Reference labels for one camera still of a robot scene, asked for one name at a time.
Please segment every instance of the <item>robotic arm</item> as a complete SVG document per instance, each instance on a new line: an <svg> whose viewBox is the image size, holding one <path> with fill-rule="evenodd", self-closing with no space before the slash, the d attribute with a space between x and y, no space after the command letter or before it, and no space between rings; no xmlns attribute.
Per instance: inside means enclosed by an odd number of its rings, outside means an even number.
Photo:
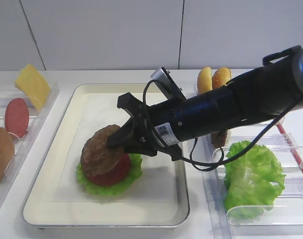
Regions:
<svg viewBox="0 0 303 239"><path fill-rule="evenodd" d="M283 58L276 63L273 60ZM230 80L226 86L186 99L165 68L155 71L143 102L132 94L119 96L117 107L129 120L108 138L107 147L155 156L157 151L179 160L179 142L215 131L256 124L303 108L303 48L295 46L263 58L263 67ZM155 83L167 100L146 104Z"/></svg>

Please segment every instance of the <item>white tray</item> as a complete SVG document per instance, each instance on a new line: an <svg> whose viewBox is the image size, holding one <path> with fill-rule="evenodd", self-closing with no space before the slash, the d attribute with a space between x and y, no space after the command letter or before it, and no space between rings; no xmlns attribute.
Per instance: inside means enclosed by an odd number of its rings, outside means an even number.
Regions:
<svg viewBox="0 0 303 239"><path fill-rule="evenodd" d="M97 130L122 126L129 115L118 109L118 96L131 92L142 99L145 84L86 84L69 103L23 208L25 221L36 227L177 227L189 215L183 162L162 153L143 156L139 178L123 195L88 195L76 181L75 169L84 143ZM165 97L156 87L149 105Z"/></svg>

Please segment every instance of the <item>label sticker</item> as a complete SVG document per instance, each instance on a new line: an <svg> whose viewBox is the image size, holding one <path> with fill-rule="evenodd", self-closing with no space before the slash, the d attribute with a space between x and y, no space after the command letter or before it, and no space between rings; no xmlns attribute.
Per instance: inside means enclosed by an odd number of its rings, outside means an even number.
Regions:
<svg viewBox="0 0 303 239"><path fill-rule="evenodd" d="M159 135L162 137L162 139L165 141L166 144L169 146L179 143L179 140L176 138L174 133L172 132L172 129L170 127L170 123L163 123L161 125L155 126L155 129L159 133ZM164 145L158 140L156 135L153 133L154 138L156 139L157 143L164 147Z"/></svg>

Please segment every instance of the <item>red strip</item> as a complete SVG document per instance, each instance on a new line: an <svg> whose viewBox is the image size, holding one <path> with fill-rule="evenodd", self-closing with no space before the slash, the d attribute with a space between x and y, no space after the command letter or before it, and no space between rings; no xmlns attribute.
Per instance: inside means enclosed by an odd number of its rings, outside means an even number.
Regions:
<svg viewBox="0 0 303 239"><path fill-rule="evenodd" d="M286 131L285 131L285 129L283 128L283 126L282 126L281 124L277 124L277 128L278 128L278 130L280 131L280 133L282 133L282 134L287 134ZM290 146L293 146L293 143L292 143L292 141L291 141L289 138L288 138L288 142L289 142L289 145L290 145ZM301 165L301 164L303 163L303 161L302 161L302 159L300 158L300 155L299 155L299 153L296 151L296 149L295 149L295 148L292 148L290 151L291 151L292 156L295 158L297 164L298 164L298 165Z"/></svg>

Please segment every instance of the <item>black cable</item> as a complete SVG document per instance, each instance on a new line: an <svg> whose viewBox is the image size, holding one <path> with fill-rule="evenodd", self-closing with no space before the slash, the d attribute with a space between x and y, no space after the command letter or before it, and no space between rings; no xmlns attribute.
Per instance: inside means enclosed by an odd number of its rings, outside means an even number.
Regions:
<svg viewBox="0 0 303 239"><path fill-rule="evenodd" d="M166 147L168 149L168 151L171 153L172 156L176 157L177 159L181 159L185 162L191 163L196 169L200 170L200 171L211 171L214 170L215 168L217 168L219 165L223 165L229 162L232 162L234 160L236 160L237 158L243 156L245 153L247 153L260 139L261 137L269 130L271 129L280 119L282 119L288 112L290 112L297 104L299 104L302 100L303 100L303 94L295 101L293 102L290 106L288 106L282 113L280 113L279 115L277 115L253 140L252 142L246 147L244 148L242 151L240 151L239 153L237 153L236 155L223 160L224 159L224 152L222 147L220 147L220 150L222 152L222 155L219 159L218 162L215 163L203 163L203 162L199 162L199 161L193 161L192 160L192 153L193 150L197 144L198 139L195 139L195 143L193 146L193 149L190 153L190 159L183 157L182 155L180 155L179 152L177 152L176 150L174 150L173 148L171 148L164 140L163 138L159 135L158 131L155 129L155 127L152 124L152 121L149 117L148 114L148 110L147 110L147 104L146 104L146 94L147 94L147 90L149 88L149 86L152 83L159 83L163 86L163 83L161 81L158 80L151 80L147 83L147 85L144 88L144 92L143 92L143 112L144 115L146 117L146 127L148 130L151 130L154 135L156 136L156 138L164 145L164 147ZM197 166L205 166L208 168L204 168L204 169L200 169Z"/></svg>

